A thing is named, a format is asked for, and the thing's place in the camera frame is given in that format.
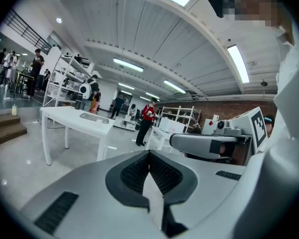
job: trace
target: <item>red object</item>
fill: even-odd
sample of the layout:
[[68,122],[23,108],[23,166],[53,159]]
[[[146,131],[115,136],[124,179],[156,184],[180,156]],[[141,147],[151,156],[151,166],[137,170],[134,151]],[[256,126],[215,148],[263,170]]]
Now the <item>red object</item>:
[[152,121],[154,119],[154,116],[149,117],[146,115],[149,111],[151,111],[151,113],[154,114],[154,107],[149,107],[149,105],[146,105],[142,111],[142,115],[144,116],[144,120]]

